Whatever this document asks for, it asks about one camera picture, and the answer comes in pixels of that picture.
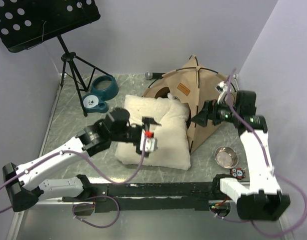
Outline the tan black pet tent fabric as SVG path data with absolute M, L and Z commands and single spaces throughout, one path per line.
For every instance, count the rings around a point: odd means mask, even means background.
M 195 67 L 196 66 L 196 61 L 194 59 L 189 59 L 188 62 L 183 65 L 183 67 Z M 219 97 L 219 94 L 215 94 L 215 93 L 211 93 L 211 91 L 215 91 L 215 87 L 208 87 L 208 91 L 205 91 L 204 88 L 200 88 L 200 94 L 199 94 L 199 110 L 198 112 L 200 112 L 203 108 L 204 102 L 206 100 L 217 100 Z M 148 87 L 147 90 L 145 92 L 152 92 L 153 91 L 153 87 Z M 147 97 L 147 98 L 159 98 L 159 97 L 163 97 L 163 96 L 167 96 L 167 93 L 170 93 L 170 90 L 168 87 L 164 87 L 161 88 L 157 94 L 155 94 L 154 96 L 148 96 L 147 94 L 145 94 L 145 92 L 143 93 L 143 97 Z M 196 110 L 196 104 L 195 104 L 195 100 L 196 100 L 196 94 L 193 96 L 185 96 L 185 95 L 181 95 L 180 93 L 175 94 L 175 93 L 171 93 L 172 95 L 174 95 L 176 98 L 178 98 L 180 100 L 181 103 L 183 104 L 188 104 L 188 107 L 190 109 L 190 117 L 194 117 L 194 111 Z M 202 143 L 205 142 L 206 139 L 208 139 L 218 128 L 220 127 L 220 125 L 214 126 L 211 121 L 208 121 L 208 124 L 206 127 L 202 127 L 197 125 L 196 127 L 196 132 L 195 132 L 195 150 L 202 145 Z M 189 152 L 190 152 L 190 146 L 191 146 L 191 142 L 192 142 L 192 137 L 194 136 L 194 126 L 192 125 L 192 122 L 190 123 L 190 125 L 187 127 L 187 139 L 188 139 L 188 145 L 189 145 Z

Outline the orange patterned pillow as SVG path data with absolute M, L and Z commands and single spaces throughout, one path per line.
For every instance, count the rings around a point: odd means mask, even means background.
M 146 157 L 144 166 L 166 167 L 187 171 L 191 156 L 187 137 L 189 107 L 180 100 L 126 95 L 124 108 L 129 111 L 131 124 L 142 123 L 142 117 L 152 117 L 160 124 L 151 125 L 150 131 L 157 138 L 157 150 Z

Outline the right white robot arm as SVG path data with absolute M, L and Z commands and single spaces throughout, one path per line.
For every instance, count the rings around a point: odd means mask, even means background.
M 242 179 L 232 172 L 230 177 L 217 177 L 212 186 L 216 199 L 228 196 L 236 204 L 240 219 L 246 221 L 276 221 L 291 204 L 288 194 L 283 194 L 274 175 L 268 147 L 268 127 L 264 116 L 256 115 L 256 98 L 253 91 L 236 93 L 233 107 L 226 102 L 206 100 L 201 111 L 191 121 L 201 127 L 208 122 L 219 125 L 231 123 L 237 129 L 246 155 L 249 187 L 240 183 Z

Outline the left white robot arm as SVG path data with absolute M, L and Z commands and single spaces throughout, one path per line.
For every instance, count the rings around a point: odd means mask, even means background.
M 142 117 L 141 124 L 130 123 L 130 113 L 121 107 L 86 126 L 66 143 L 51 152 L 27 163 L 12 162 L 2 168 L 4 187 L 11 209 L 22 212 L 39 201 L 69 197 L 87 201 L 93 188 L 85 175 L 69 179 L 49 179 L 56 171 L 80 160 L 90 158 L 110 148 L 112 142 L 131 143 L 139 154 L 141 166 L 144 159 L 157 149 L 158 140 L 150 130 L 158 125 L 153 117 Z

